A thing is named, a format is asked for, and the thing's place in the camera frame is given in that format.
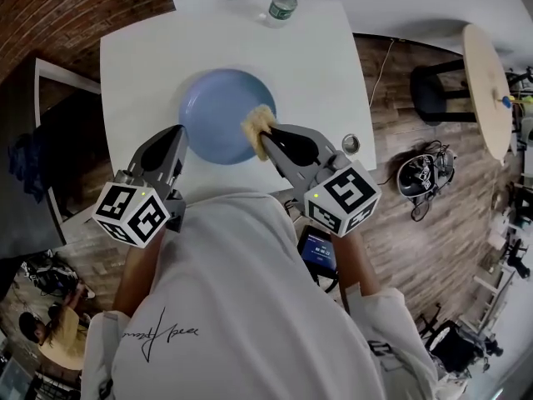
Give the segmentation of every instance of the sponge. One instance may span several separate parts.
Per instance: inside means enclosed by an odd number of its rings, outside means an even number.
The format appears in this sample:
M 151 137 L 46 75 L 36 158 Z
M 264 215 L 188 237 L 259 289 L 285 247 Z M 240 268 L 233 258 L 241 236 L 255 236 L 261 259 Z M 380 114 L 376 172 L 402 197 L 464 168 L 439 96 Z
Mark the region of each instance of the sponge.
M 251 110 L 246 120 L 241 123 L 242 131 L 263 162 L 268 160 L 268 155 L 263 147 L 261 133 L 270 133 L 274 126 L 276 126 L 276 118 L 267 105 L 260 105 Z

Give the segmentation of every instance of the red brick wall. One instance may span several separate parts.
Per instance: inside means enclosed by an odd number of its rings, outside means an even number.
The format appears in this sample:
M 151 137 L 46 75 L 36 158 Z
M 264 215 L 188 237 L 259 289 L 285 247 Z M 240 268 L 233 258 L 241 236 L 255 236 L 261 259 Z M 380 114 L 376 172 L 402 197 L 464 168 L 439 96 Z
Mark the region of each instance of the red brick wall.
M 0 0 L 0 82 L 34 50 L 98 80 L 102 36 L 173 9 L 172 0 Z

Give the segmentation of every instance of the blue plate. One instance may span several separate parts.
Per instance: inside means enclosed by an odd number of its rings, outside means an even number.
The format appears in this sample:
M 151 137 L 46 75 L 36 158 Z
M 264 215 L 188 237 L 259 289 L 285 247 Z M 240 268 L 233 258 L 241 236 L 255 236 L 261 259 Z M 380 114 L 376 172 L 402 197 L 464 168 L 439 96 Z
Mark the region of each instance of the blue plate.
M 237 164 L 256 155 L 241 122 L 261 104 L 276 114 L 274 98 L 257 77 L 234 69 L 214 70 L 186 91 L 179 123 L 199 157 L 211 163 Z

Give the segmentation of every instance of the white t-shirt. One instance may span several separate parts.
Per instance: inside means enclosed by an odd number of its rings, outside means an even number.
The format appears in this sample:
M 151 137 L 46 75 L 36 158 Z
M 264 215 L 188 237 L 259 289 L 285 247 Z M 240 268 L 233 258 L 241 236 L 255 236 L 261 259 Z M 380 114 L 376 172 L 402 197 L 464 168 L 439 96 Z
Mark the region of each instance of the white t-shirt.
M 165 235 L 152 292 L 122 335 L 115 398 L 432 398 L 435 366 L 401 293 L 353 287 L 348 301 L 351 316 L 312 281 L 273 197 L 191 205 L 182 232 Z M 100 383 L 104 344 L 92 325 L 83 398 Z

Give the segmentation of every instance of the round wooden table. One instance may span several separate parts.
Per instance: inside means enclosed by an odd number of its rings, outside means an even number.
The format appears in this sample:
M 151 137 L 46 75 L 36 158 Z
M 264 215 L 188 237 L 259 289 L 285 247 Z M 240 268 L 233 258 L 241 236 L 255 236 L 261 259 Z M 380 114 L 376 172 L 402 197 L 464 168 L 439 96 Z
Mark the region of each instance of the round wooden table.
M 463 59 L 433 67 L 417 67 L 411 73 L 411 97 L 426 123 L 475 123 L 491 155 L 501 160 L 509 149 L 512 110 L 500 100 L 509 96 L 506 74 L 488 35 L 475 25 L 463 30 Z M 466 70 L 468 89 L 445 91 L 438 74 Z M 474 112 L 446 112 L 449 99 L 470 98 Z

